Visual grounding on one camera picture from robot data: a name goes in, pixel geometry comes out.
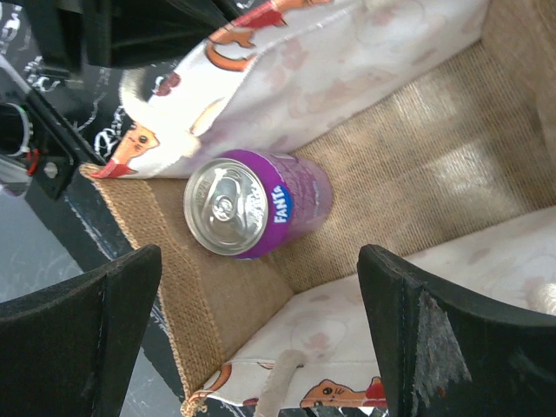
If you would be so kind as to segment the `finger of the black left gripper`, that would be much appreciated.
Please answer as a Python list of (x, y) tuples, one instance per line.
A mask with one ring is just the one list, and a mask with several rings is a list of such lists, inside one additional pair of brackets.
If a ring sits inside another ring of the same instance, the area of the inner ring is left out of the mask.
[(236, 1), (27, 1), (25, 14), (46, 68), (80, 72), (185, 56), (243, 10)]

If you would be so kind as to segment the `purple soda can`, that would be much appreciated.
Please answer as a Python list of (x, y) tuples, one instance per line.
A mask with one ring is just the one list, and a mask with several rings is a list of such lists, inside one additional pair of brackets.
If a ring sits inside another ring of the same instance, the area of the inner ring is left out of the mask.
[(191, 234), (204, 248), (253, 259), (318, 229), (333, 200), (328, 175), (315, 162), (234, 149), (192, 174), (183, 208)]

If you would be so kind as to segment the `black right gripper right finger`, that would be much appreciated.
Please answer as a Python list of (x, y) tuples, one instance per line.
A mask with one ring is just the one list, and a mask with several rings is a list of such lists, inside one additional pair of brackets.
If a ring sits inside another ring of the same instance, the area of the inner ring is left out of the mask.
[(552, 416), (555, 319), (367, 245), (362, 299), (392, 416)]

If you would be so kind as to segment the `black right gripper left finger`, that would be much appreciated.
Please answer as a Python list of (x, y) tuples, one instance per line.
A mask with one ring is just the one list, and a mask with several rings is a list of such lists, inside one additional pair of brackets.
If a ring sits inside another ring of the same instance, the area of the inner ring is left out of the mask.
[(162, 276), (147, 245), (1, 305), (3, 416), (117, 416)]

